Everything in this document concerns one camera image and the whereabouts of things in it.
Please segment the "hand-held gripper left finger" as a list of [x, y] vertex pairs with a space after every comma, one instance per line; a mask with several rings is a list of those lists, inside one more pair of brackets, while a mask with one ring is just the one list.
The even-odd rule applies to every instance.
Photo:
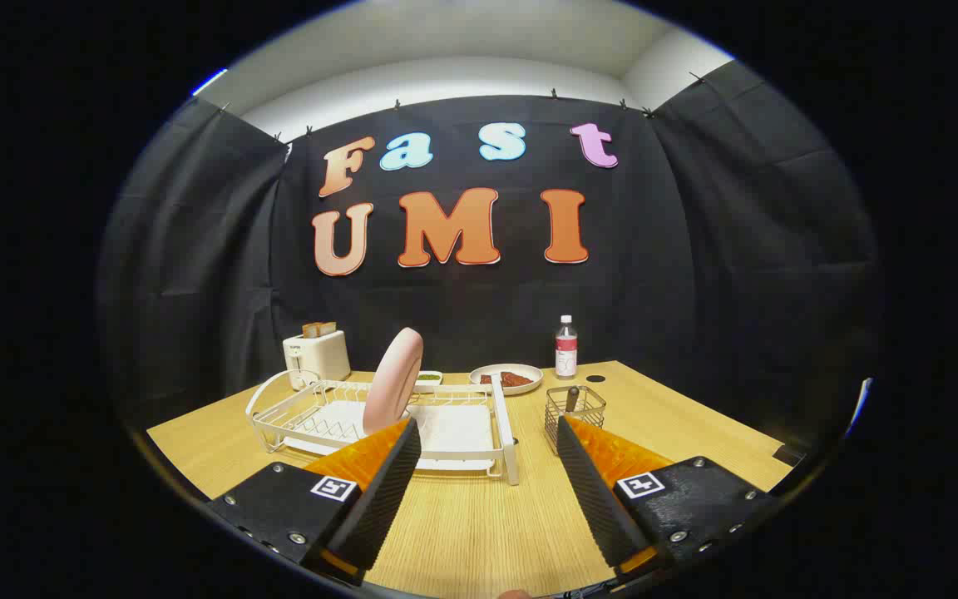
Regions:
[[315, 575], [358, 587], [421, 458], [403, 418], [304, 467], [273, 462], [208, 501], [225, 526]]

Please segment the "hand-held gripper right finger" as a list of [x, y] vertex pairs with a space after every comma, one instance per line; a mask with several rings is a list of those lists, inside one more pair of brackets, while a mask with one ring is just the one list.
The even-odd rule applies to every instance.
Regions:
[[666, 579], [710, 560], [778, 507], [711, 458], [674, 463], [569, 414], [556, 421], [556, 454], [620, 582]]

